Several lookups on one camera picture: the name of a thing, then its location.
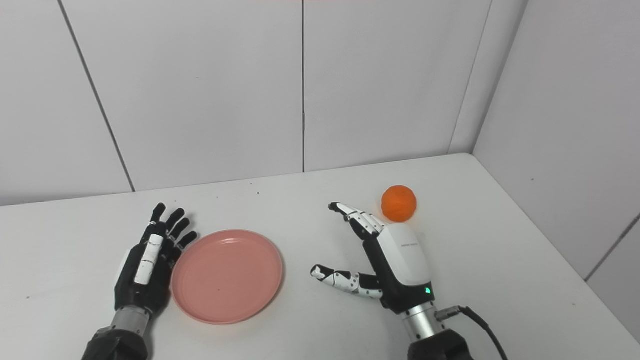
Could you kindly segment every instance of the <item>table surface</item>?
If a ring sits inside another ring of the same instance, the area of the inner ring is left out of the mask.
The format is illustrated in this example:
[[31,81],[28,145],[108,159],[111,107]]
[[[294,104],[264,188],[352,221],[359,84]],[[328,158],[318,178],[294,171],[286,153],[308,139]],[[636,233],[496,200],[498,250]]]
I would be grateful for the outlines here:
[[[0,208],[0,348],[7,359],[79,359],[113,317],[124,252],[158,202],[205,235],[249,229],[280,250],[274,301],[234,325],[206,325],[173,301],[153,323],[153,359],[403,359],[401,319],[318,283],[312,265],[369,272],[331,201],[379,215],[381,194],[418,197],[408,222],[433,273],[436,305],[472,307],[513,359],[640,359],[640,345],[491,175],[466,154]],[[471,320],[447,321],[476,360],[498,359]]]

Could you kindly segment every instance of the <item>wall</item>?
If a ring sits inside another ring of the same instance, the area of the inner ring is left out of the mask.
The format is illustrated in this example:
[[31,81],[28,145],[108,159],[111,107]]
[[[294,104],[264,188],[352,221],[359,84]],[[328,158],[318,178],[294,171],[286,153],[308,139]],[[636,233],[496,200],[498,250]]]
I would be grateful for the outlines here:
[[530,0],[474,154],[640,340],[638,19]]
[[0,205],[469,151],[523,4],[3,1]]

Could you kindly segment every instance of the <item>cable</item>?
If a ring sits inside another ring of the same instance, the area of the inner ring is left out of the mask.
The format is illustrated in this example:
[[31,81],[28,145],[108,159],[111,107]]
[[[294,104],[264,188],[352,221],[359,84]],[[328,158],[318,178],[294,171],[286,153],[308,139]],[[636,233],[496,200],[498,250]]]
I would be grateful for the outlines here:
[[475,321],[476,324],[478,324],[481,328],[483,328],[483,330],[486,331],[486,333],[489,335],[489,337],[493,341],[493,344],[495,345],[495,347],[498,349],[498,353],[500,354],[500,357],[502,358],[502,360],[509,360],[507,358],[507,354],[504,352],[504,349],[502,348],[502,345],[500,345],[500,342],[498,341],[498,338],[495,336],[493,331],[489,328],[489,324],[486,323],[486,321],[484,319],[482,319],[480,317],[480,315],[476,314],[475,311],[471,310],[470,307],[467,307],[467,306],[452,306],[452,307],[449,307],[447,309],[444,309],[444,310],[441,310],[441,311],[437,311],[436,314],[435,314],[435,317],[439,322],[441,322],[442,320],[446,320],[446,319],[448,319],[450,317],[453,317],[453,316],[456,316],[456,315],[458,315],[460,313],[463,313],[468,318],[470,318],[471,320]]

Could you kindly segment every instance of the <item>plate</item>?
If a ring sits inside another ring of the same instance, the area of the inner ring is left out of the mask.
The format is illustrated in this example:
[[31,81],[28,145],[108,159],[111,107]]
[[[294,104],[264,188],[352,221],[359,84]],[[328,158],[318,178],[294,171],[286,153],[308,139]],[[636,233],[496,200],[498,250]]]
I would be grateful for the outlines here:
[[271,302],[282,280],[278,249],[246,230],[214,233],[194,243],[173,269],[178,307],[203,323],[237,323]]

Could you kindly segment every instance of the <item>white and black robotic hand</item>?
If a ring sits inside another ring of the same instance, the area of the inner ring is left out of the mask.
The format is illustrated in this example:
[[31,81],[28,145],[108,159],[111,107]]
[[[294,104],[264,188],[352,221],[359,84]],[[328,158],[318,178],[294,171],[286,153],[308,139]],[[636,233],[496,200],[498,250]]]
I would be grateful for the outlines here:
[[191,231],[184,210],[160,221],[166,206],[158,204],[139,244],[127,256],[115,286],[116,314],[111,325],[98,330],[87,344],[83,360],[146,360],[144,334],[153,316],[169,301],[173,267],[198,235]]
[[412,339],[409,359],[472,360],[464,338],[440,321],[450,316],[443,316],[444,311],[438,312],[433,305],[427,259],[411,228],[388,224],[339,202],[329,204],[329,209],[340,213],[362,240],[376,275],[314,265],[311,276],[347,293],[379,299],[385,309],[400,315]]

